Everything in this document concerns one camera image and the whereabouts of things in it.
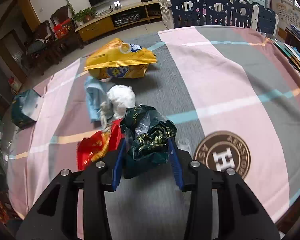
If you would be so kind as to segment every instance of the yellow snack bag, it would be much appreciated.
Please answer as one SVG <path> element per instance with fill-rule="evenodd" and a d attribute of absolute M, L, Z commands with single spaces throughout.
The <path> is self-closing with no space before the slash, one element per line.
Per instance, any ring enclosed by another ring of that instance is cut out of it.
<path fill-rule="evenodd" d="M 145 75 L 150 63 L 156 62 L 148 49 L 115 38 L 87 59 L 84 70 L 97 79 L 139 78 Z"/>

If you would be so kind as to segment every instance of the table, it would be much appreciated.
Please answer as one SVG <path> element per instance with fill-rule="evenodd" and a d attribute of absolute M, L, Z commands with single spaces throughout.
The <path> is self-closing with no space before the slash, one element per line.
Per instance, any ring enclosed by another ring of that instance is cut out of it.
<path fill-rule="evenodd" d="M 65 43 L 67 40 L 69 39 L 75 39 L 78 47 L 80 47 L 80 49 L 83 49 L 83 41 L 80 37 L 80 35 L 78 33 L 76 33 L 74 30 L 69 30 L 69 32 L 62 36 L 60 39 L 55 40 L 51 46 L 53 47 L 53 49 L 57 49 L 58 47 L 60 47 L 61 44 Z"/>
<path fill-rule="evenodd" d="M 300 195 L 300 76 L 281 52 L 250 28 L 199 26 L 148 34 L 125 42 L 152 50 L 158 63 L 132 86 L 136 105 L 154 106 L 172 120 L 194 152 L 212 132 L 227 130 L 247 144 L 245 182 L 276 222 Z M 25 216 L 62 170 L 77 171 L 76 147 L 99 127 L 90 123 L 83 84 L 85 57 L 34 89 L 44 95 L 34 127 L 16 134 L 8 185 Z M 105 192 L 113 239 L 182 239 L 190 194 L 177 189 L 170 164 L 122 179 Z M 78 204 L 82 237 L 82 194 Z"/>

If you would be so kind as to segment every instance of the gray stripe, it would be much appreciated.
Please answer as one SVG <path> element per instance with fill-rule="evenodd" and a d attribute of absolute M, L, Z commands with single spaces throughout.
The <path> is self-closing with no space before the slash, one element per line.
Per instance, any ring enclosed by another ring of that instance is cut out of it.
<path fill-rule="evenodd" d="M 157 33 L 126 40 L 149 48 L 160 42 Z M 138 79 L 112 79 L 131 86 L 136 105 L 157 108 L 163 115 L 194 110 L 191 97 L 166 45 L 153 51 L 158 63 L 150 65 L 146 76 Z M 199 120 L 176 125 L 178 137 L 186 137 L 194 151 L 204 134 Z M 136 178 L 122 179 L 116 192 L 105 192 L 113 239 L 183 239 L 190 193 L 178 190 L 170 163 Z"/>
<path fill-rule="evenodd" d="M 197 30 L 209 41 L 246 41 L 229 29 L 197 27 Z M 253 46 L 229 44 L 214 46 L 223 56 L 243 67 L 257 95 L 274 89 L 282 93 L 290 91 L 280 71 Z M 295 98 L 286 97 L 262 104 L 280 140 L 287 165 L 290 198 L 295 198 L 300 189 L 300 105 Z"/>

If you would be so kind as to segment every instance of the doorway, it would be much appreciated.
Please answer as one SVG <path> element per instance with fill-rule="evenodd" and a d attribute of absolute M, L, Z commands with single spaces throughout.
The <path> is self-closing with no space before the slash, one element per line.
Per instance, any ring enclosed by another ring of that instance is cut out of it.
<path fill-rule="evenodd" d="M 22 84 L 29 74 L 22 63 L 25 42 L 39 24 L 30 0 L 12 0 L 0 20 L 0 56 Z"/>

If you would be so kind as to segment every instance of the tv stand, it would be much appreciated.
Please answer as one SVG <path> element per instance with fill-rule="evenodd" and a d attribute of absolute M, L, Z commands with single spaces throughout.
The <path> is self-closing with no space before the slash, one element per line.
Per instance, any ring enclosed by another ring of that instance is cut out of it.
<path fill-rule="evenodd" d="M 118 27 L 115 27 L 114 21 L 116 17 L 123 13 L 129 14 L 132 13 L 133 10 L 137 10 L 140 12 L 140 20 L 129 22 L 123 25 L 120 25 Z M 153 19 L 159 19 L 162 16 L 161 15 L 151 15 L 151 12 L 153 10 L 159 10 L 160 11 L 160 5 L 158 0 L 153 0 L 150 2 L 138 2 L 126 6 L 122 6 L 121 9 L 114 9 L 111 13 L 102 15 L 98 18 L 95 18 L 84 25 L 81 25 L 80 27 L 76 28 L 75 31 L 79 33 L 80 37 L 84 42 L 88 42 L 89 40 L 96 38 L 97 36 L 100 36 L 104 33 L 117 30 L 119 28 L 133 25 L 135 23 L 139 22 L 150 22 Z"/>

